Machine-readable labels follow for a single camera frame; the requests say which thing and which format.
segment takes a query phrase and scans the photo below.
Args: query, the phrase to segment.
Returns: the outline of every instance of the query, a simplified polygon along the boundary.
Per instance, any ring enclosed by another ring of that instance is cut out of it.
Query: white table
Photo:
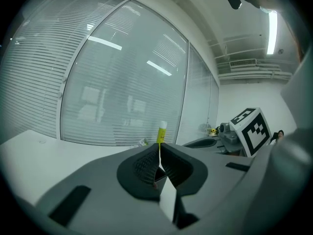
[[[28,130],[0,145],[0,163],[11,190],[35,205],[51,187],[81,166],[128,149],[61,141]]]

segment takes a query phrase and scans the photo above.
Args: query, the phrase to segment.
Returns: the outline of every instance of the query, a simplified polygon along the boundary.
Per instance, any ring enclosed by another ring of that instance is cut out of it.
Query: air vent
[[[231,73],[219,74],[220,80],[229,79],[252,79],[252,78],[269,78],[269,79],[283,79],[290,80],[292,73],[275,71],[275,70],[251,70],[251,71],[238,71]]]
[[[256,59],[244,59],[229,62],[231,68],[251,67],[256,66]]]

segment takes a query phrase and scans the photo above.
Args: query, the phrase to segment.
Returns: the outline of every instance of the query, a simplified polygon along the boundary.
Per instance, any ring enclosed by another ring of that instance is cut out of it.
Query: glass wall
[[[56,137],[67,66],[90,29],[122,1],[51,0],[22,23],[0,68],[1,143],[29,129]]]
[[[95,145],[154,143],[160,121],[166,121],[165,141],[175,142],[187,55],[187,40],[173,26],[133,0],[124,4],[96,28],[74,62],[61,138]]]
[[[210,100],[210,110],[209,110],[209,118],[208,118],[208,127],[216,128],[220,126],[221,123],[217,123],[217,112],[219,107],[219,95],[220,89],[217,85],[213,76],[211,76],[211,100]]]
[[[190,45],[184,104],[176,144],[203,138],[210,107],[211,72]]]
[[[2,47],[0,48],[0,62],[5,53],[6,48],[8,47],[11,41],[10,39],[13,38],[15,32],[19,29],[23,21],[26,20],[42,2],[44,2],[44,0],[28,0],[21,7],[17,15],[12,20],[4,36]]]

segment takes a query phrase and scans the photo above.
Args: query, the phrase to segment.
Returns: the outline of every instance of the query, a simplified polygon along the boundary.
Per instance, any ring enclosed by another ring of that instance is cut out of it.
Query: black slot
[[[166,177],[166,173],[164,170],[162,170],[160,167],[156,170],[156,175],[155,175],[155,182],[163,179]]]
[[[233,162],[228,163],[226,167],[233,168],[235,170],[241,170],[241,171],[248,171],[250,169],[250,166],[248,165],[236,164]]]
[[[185,144],[184,146],[188,147],[188,148],[192,148],[192,149],[206,148],[206,147],[214,146],[214,145],[216,145],[216,143],[217,143],[217,141],[214,139],[204,139],[204,140],[192,142],[190,144]]]
[[[49,215],[60,225],[66,226],[86,199],[91,189],[86,186],[77,186]]]

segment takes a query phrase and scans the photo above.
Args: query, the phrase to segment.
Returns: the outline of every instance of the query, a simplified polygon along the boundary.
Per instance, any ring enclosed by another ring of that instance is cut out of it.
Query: ceiling light
[[[116,45],[114,43],[111,43],[109,41],[106,41],[104,39],[101,39],[101,38],[97,38],[97,37],[88,37],[88,40],[92,40],[94,42],[98,42],[98,43],[101,43],[101,44],[104,44],[104,45],[107,45],[107,46],[110,46],[112,48],[115,48],[115,49],[118,49],[118,50],[121,50],[122,49],[122,46],[119,46],[119,45]]]
[[[268,54],[274,54],[276,37],[277,37],[277,13],[272,11],[269,16],[269,38],[268,38]]]
[[[148,61],[147,62],[148,65],[151,65],[152,67],[158,69],[159,71],[163,72],[164,74],[171,76],[172,74],[170,74],[167,70],[161,68],[159,65],[156,65],[155,63]]]

